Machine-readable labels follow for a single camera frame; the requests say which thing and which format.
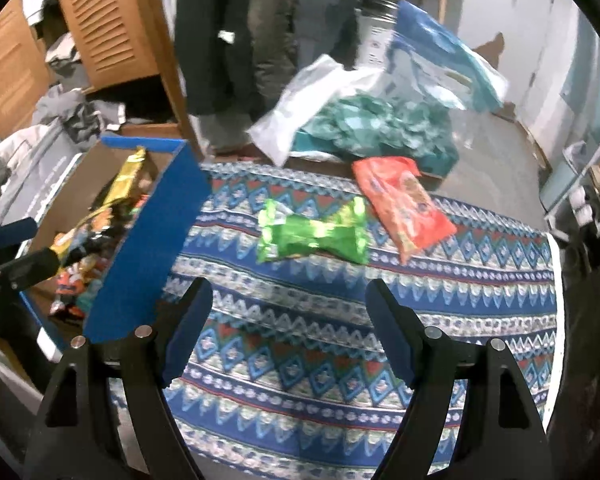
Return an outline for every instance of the red candy wrapper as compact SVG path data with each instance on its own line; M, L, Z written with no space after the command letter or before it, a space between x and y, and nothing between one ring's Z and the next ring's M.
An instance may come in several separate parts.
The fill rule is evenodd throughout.
M400 261L456 233L456 226L418 182L416 163L404 156L376 156L353 163L360 189L398 247Z

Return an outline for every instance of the metal screw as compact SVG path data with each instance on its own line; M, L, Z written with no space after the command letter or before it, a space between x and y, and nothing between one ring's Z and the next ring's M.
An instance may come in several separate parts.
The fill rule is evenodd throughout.
M424 335L429 339L440 339L442 337L442 330L437 326L427 326L424 329Z
M83 335L77 335L73 339L71 339L71 348L80 348L87 342L87 338Z
M498 352L502 352L507 347L502 339L492 339L491 346L493 346L493 348L495 348Z
M138 328L136 328L134 334L136 334L136 337L142 338L149 337L151 332L153 332L153 330L149 325L140 325Z

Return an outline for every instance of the louvered door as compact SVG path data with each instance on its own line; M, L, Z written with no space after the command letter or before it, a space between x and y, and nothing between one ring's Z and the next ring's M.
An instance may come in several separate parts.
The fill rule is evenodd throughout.
M158 73L137 0L60 0L94 89Z
M31 114L49 83L22 0L10 0L0 12L0 139L30 126Z

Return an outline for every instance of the cardboard box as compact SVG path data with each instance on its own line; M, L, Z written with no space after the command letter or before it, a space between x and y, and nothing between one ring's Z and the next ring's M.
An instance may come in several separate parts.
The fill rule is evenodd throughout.
M210 193L208 178L184 140L103 136L67 178L40 222L29 251L49 247L56 233L68 232L84 218L94 199L138 146L147 149L157 173L154 190L118 246L82 332L92 342L127 336L151 324L154 307L189 229ZM55 279L25 293L29 306L48 315ZM64 332L66 346L71 331ZM52 339L58 332L51 330Z

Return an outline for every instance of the patterned tablecloth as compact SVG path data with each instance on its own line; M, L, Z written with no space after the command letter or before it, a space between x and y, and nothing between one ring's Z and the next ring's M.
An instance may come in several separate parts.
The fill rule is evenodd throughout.
M366 282L377 277L424 325L469 342L504 339L542 412L556 329L543 234L434 197L458 234L406 266L372 215L368 266L326 254L258 264L265 199L320 218L360 190L347 179L250 163L204 168L213 193L165 286L179 295L194 276L214 286L213 312L189 365L165 390L193 453L268 478L371 478L411 397L363 304ZM433 469L450 459L464 393L457 381Z

